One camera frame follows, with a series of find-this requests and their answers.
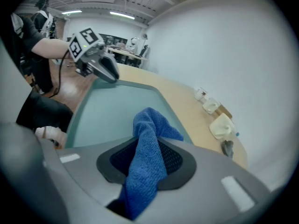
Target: forearm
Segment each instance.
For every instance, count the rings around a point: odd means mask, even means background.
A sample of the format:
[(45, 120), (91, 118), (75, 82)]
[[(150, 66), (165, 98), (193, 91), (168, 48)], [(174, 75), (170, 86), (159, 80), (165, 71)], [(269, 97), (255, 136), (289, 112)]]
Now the forearm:
[(69, 43), (59, 39), (43, 38), (33, 48), (32, 52), (47, 59), (61, 59), (68, 50)]

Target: office desk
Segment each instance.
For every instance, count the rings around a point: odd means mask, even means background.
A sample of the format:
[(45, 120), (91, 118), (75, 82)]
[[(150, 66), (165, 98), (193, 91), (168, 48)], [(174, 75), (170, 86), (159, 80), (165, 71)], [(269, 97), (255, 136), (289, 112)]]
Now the office desk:
[[(209, 130), (209, 125), (218, 117), (218, 114), (209, 115), (204, 111), (202, 104), (194, 98), (193, 88), (146, 70), (124, 64), (118, 64), (118, 67), (120, 80), (151, 85), (160, 91), (184, 126), (194, 145), (222, 154), (220, 142), (215, 139)], [(246, 151), (237, 137), (233, 142), (233, 161), (246, 168)]]
[(134, 58), (134, 59), (138, 59), (138, 60), (142, 60), (142, 61), (148, 61), (148, 59), (146, 59), (146, 58), (135, 56), (134, 54), (126, 52), (124, 50), (117, 50), (117, 49), (114, 49), (114, 48), (111, 48), (111, 47), (108, 47), (108, 50), (112, 51), (112, 52), (122, 54), (122, 55), (125, 55), (127, 57)]

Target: white wall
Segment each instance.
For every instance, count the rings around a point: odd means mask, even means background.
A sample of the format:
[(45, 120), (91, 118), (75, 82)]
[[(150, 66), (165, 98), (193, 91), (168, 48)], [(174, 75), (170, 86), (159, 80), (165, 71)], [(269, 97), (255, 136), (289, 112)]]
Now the white wall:
[(108, 18), (71, 18), (67, 37), (72, 37), (75, 32), (92, 27), (98, 33), (114, 35), (125, 38), (128, 42), (132, 37), (138, 37), (141, 27), (126, 22)]
[(204, 87), (233, 114), (249, 170), (270, 189), (284, 184), (298, 156), (299, 57), (276, 9), (267, 0), (190, 0), (147, 34), (148, 70)]

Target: fan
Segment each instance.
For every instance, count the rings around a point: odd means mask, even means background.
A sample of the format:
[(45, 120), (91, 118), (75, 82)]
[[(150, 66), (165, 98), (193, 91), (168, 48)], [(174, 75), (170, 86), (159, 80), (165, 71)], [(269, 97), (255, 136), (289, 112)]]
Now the fan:
[(144, 45), (145, 45), (146, 40), (148, 39), (148, 35), (146, 33), (143, 33), (141, 38), (144, 40), (144, 43), (143, 43), (143, 46), (142, 46), (142, 48), (143, 48)]

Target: black pants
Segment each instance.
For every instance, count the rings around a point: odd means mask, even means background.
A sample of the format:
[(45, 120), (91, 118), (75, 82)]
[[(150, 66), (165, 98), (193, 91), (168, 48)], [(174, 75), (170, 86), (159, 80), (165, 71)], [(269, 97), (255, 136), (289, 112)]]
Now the black pants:
[(34, 54), (29, 60), (38, 87), (47, 93), (53, 88), (49, 60)]
[(30, 129), (52, 126), (66, 132), (72, 115), (65, 104), (32, 91), (20, 111), (17, 124)]

